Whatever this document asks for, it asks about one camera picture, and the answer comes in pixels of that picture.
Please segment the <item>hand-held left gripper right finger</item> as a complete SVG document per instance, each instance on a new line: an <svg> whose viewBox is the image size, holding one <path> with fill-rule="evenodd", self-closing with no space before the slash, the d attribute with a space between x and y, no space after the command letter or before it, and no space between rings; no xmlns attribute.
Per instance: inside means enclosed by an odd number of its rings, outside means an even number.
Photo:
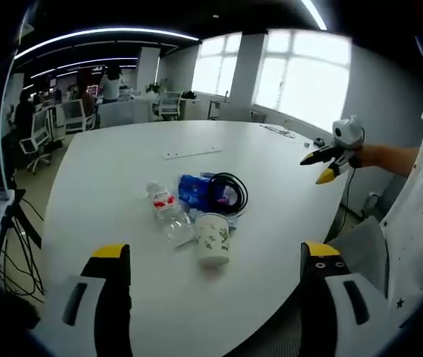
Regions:
<svg viewBox="0 0 423 357"><path fill-rule="evenodd" d="M302 243L299 287L301 356L379 356L398 334L383 294L330 245Z"/></svg>

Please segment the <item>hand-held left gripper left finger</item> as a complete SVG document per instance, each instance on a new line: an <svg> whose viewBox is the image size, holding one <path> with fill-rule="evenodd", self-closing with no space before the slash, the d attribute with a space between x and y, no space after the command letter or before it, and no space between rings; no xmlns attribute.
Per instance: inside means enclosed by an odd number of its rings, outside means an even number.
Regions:
<svg viewBox="0 0 423 357"><path fill-rule="evenodd" d="M132 356L130 247L105 245L48 293L33 335L51 356Z"/></svg>

